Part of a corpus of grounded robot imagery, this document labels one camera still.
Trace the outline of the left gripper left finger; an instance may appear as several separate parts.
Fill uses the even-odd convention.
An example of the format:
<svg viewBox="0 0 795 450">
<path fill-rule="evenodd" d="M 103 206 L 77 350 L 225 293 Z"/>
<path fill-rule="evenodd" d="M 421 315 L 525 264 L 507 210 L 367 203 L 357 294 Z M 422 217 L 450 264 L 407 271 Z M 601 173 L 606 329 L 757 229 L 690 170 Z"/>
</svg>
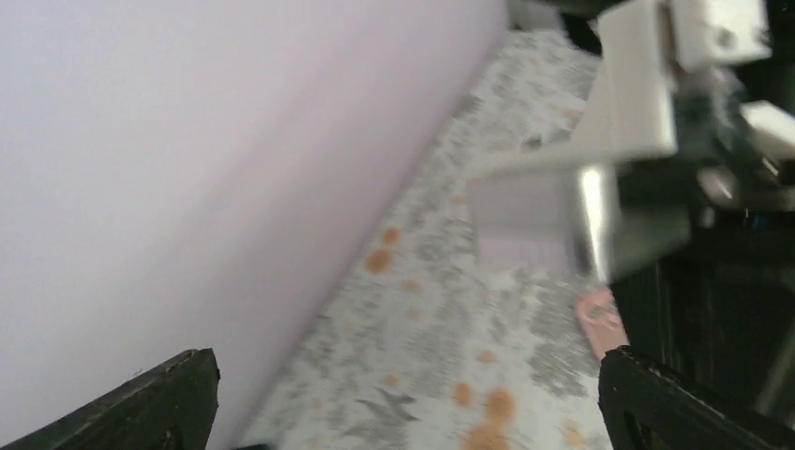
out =
<svg viewBox="0 0 795 450">
<path fill-rule="evenodd" d="M 7 450 L 203 450 L 218 410 L 211 349 L 181 352 Z"/>
</svg>

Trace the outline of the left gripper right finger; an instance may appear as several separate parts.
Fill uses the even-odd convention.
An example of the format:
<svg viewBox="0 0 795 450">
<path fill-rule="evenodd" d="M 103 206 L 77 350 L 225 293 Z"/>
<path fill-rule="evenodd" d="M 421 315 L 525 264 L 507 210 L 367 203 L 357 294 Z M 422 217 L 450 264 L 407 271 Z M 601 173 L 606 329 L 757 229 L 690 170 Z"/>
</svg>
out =
<svg viewBox="0 0 795 450">
<path fill-rule="evenodd" d="M 725 401 L 629 346 L 605 354 L 598 393 L 615 449 L 794 447 L 792 429 Z"/>
</svg>

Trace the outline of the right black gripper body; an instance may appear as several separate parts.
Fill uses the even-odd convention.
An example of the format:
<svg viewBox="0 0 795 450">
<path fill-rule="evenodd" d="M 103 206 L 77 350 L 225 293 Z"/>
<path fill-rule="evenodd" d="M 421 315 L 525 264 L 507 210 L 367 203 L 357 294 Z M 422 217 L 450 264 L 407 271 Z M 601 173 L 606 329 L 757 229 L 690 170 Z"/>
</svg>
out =
<svg viewBox="0 0 795 450">
<path fill-rule="evenodd" d="M 704 67 L 675 98 L 679 151 L 622 196 L 689 207 L 691 239 L 616 281 L 631 343 L 794 424 L 794 5 L 766 3 L 768 59 Z"/>
</svg>

